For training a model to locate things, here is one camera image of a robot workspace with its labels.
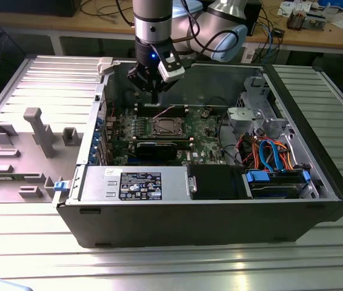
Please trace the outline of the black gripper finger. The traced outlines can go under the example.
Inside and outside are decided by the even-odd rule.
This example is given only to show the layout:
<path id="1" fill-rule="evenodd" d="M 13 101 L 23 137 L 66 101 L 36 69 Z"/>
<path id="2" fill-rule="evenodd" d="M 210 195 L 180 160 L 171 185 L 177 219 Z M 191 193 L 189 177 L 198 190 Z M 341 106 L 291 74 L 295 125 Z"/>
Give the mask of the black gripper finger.
<path id="1" fill-rule="evenodd" d="M 127 77 L 138 89 L 151 96 L 151 104 L 156 104 L 156 72 L 153 69 L 135 66 L 128 71 Z"/>
<path id="2" fill-rule="evenodd" d="M 159 104 L 159 94 L 168 91 L 177 81 L 165 82 L 163 79 L 155 81 L 155 104 Z"/>

